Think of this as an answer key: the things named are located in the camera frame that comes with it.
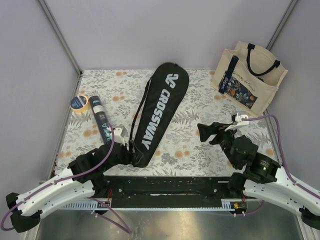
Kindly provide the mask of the aluminium frame post left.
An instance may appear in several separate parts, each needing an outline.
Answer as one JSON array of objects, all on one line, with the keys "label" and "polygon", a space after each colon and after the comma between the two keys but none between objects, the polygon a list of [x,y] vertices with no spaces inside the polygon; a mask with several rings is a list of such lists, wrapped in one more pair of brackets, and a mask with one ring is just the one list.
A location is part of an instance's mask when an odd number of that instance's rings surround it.
[{"label": "aluminium frame post left", "polygon": [[65,52],[67,58],[69,59],[74,71],[76,72],[76,74],[78,76],[81,76],[83,71],[82,71],[81,67],[79,66],[74,54],[72,53],[72,51],[71,51],[71,49],[70,49],[70,47],[69,47],[69,45],[63,35],[47,1],[46,0],[37,0],[36,2],[39,4],[41,10],[43,11],[49,25],[51,26],[51,28],[52,28],[55,36],[57,37],[63,51]]}]

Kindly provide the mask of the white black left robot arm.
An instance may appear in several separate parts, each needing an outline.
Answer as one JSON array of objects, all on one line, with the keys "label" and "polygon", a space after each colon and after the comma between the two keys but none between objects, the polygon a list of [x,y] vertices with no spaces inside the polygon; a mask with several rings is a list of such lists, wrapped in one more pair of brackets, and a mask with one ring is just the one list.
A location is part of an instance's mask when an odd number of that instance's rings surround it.
[{"label": "white black left robot arm", "polygon": [[59,174],[22,194],[10,193],[5,199],[9,211],[11,229],[26,232],[37,226],[41,219],[84,198],[103,198],[110,192],[104,173],[131,160],[127,146],[108,142],[85,154],[79,155]]}]

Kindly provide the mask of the cream canvas tote bag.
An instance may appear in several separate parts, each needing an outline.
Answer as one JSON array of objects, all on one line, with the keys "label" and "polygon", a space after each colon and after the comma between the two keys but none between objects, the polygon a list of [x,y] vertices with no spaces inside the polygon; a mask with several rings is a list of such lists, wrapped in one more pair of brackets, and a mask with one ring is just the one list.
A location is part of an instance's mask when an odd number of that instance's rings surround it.
[{"label": "cream canvas tote bag", "polygon": [[259,117],[287,72],[269,50],[239,41],[235,49],[223,51],[210,85],[250,115]]}]

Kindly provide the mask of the aluminium frame post right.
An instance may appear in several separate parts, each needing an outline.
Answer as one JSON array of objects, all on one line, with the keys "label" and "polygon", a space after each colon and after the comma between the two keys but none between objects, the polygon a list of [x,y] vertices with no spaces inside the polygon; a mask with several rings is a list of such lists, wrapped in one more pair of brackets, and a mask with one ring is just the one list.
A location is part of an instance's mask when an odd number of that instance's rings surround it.
[{"label": "aluminium frame post right", "polygon": [[289,5],[287,6],[283,16],[281,17],[281,20],[279,21],[275,31],[272,34],[272,37],[270,38],[266,49],[271,51],[277,42],[278,38],[280,37],[282,31],[284,30],[287,22],[289,21],[291,15],[295,11],[297,5],[299,4],[300,0],[291,0]]}]

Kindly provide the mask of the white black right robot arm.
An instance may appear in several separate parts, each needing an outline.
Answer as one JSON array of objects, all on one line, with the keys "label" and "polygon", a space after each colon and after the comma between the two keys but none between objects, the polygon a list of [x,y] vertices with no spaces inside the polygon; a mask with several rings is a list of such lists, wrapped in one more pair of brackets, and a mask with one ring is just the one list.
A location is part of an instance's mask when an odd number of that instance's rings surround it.
[{"label": "white black right robot arm", "polygon": [[285,167],[258,152],[248,137],[235,137],[236,126],[214,122],[197,125],[201,142],[220,146],[230,164],[237,170],[227,184],[233,198],[252,197],[286,209],[301,217],[302,222],[320,228],[319,191],[289,177]]}]

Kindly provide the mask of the black Boka shuttlecock tube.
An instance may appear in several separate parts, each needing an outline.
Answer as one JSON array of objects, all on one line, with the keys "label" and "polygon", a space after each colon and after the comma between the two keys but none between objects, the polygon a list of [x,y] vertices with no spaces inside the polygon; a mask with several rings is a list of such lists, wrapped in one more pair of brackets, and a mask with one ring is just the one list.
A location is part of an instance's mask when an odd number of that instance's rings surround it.
[{"label": "black Boka shuttlecock tube", "polygon": [[107,118],[105,108],[99,96],[94,95],[89,98],[89,103],[94,114],[94,118],[104,144],[111,140],[111,128]]}]

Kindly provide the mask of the aluminium frame post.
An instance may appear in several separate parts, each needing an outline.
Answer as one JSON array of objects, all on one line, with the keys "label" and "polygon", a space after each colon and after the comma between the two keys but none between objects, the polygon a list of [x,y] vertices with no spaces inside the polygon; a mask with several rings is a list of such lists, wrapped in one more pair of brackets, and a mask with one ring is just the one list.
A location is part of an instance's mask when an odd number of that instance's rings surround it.
[{"label": "aluminium frame post", "polygon": [[297,5],[299,4],[300,0],[291,0],[289,5],[287,6],[283,16],[281,17],[281,20],[279,21],[275,31],[272,34],[272,37],[270,38],[266,49],[271,51],[277,42],[278,38],[280,37],[282,31],[284,30],[287,22],[289,21],[291,15],[295,11]]},{"label": "aluminium frame post", "polygon": [[74,54],[72,53],[72,51],[71,51],[71,49],[70,49],[70,47],[69,47],[69,45],[63,35],[47,1],[46,0],[37,0],[36,2],[39,4],[41,10],[43,11],[49,25],[51,26],[51,28],[52,28],[55,36],[57,37],[63,51],[65,52],[67,58],[69,59],[74,71],[76,72],[76,74],[78,76],[81,76],[83,71],[82,71],[81,67],[79,66]]}]

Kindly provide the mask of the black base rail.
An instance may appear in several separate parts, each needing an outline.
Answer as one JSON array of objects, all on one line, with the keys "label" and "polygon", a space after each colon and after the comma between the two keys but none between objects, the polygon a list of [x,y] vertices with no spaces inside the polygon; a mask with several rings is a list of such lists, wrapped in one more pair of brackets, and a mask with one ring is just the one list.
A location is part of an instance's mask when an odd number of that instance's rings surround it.
[{"label": "black base rail", "polygon": [[205,211],[248,214],[248,200],[233,196],[228,177],[107,176],[99,202],[82,198],[62,210]]}]

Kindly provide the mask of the black Crossway racket cover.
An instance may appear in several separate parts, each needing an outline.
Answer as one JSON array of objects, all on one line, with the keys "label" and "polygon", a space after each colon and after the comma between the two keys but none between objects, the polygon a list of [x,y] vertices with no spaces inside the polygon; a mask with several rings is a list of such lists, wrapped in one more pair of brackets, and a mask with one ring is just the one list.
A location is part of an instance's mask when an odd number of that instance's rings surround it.
[{"label": "black Crossway racket cover", "polygon": [[[134,140],[134,167],[146,167],[162,140],[189,87],[189,75],[176,63],[161,64],[147,81],[133,118],[129,140]],[[136,120],[141,113],[138,128]]]}]

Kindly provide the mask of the yellow masking tape roll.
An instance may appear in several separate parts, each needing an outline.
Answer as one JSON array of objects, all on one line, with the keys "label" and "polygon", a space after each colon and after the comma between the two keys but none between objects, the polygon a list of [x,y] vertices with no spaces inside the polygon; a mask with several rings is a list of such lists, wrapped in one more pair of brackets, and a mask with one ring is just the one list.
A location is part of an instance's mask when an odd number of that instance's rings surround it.
[{"label": "yellow masking tape roll", "polygon": [[77,95],[70,101],[69,107],[74,113],[83,113],[89,108],[89,99],[85,95]]}]

